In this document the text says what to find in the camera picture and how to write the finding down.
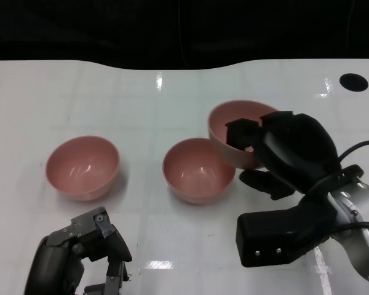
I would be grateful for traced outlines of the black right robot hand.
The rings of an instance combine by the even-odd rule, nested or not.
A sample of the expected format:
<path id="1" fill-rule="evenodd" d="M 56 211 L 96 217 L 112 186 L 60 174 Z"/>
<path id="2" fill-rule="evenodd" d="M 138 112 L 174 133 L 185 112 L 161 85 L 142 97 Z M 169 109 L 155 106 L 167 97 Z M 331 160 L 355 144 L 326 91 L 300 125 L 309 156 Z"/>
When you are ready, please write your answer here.
<path id="1" fill-rule="evenodd" d="M 226 142 L 244 151 L 253 149 L 256 163 L 265 171 L 244 170 L 240 180 L 273 200 L 298 191 L 307 194 L 318 182 L 341 171 L 336 146 L 314 118 L 277 111 L 261 122 L 236 119 L 228 122 Z"/>

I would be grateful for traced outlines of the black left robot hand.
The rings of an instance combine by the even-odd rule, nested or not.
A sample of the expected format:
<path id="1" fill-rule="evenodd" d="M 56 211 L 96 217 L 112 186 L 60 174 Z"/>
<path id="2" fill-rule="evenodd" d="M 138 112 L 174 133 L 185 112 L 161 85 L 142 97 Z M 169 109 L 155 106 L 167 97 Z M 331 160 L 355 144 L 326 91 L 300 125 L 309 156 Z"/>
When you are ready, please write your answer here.
<path id="1" fill-rule="evenodd" d="M 34 255 L 25 294 L 75 294 L 84 274 L 83 259 L 107 258 L 106 280 L 85 287 L 84 294 L 119 294 L 129 280 L 130 250 L 105 207 L 76 216 L 71 224 L 44 237 Z"/>

